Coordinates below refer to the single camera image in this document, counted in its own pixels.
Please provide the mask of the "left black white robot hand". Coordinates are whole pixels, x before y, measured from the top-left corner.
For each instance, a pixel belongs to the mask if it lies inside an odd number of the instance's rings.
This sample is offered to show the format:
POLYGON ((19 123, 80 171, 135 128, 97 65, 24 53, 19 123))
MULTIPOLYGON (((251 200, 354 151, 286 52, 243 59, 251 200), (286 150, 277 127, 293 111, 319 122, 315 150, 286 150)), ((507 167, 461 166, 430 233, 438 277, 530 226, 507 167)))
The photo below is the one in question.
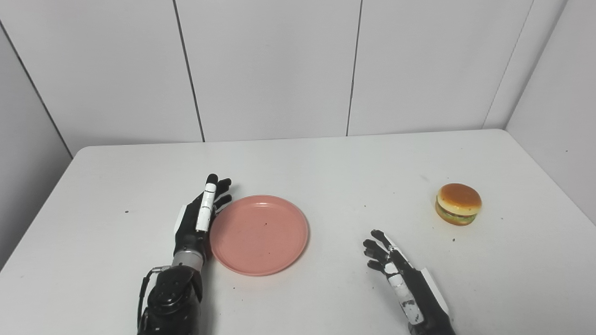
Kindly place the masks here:
POLYGON ((232 180, 230 178, 219 180, 217 174, 210 174, 207 176, 206 184, 216 185, 209 227, 206 231, 196 230, 196 222, 204 195, 204 192, 202 192, 191 203, 187 204, 183 212, 180 225, 175 234, 174 255, 178 252, 190 250, 199 252, 206 260, 212 256, 209 230, 218 215, 217 211, 232 201, 232 195, 228 193, 232 180))

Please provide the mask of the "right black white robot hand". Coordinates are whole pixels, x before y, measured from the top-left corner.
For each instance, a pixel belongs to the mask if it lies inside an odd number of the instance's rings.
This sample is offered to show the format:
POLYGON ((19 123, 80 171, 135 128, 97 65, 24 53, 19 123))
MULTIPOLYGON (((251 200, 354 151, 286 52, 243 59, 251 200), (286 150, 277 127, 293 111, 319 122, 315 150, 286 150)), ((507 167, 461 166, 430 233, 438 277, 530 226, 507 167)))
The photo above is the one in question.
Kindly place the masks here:
POLYGON ((411 335, 454 335, 449 309, 430 272, 411 265, 400 248, 378 229, 363 242, 367 266, 381 272, 396 294, 411 335))

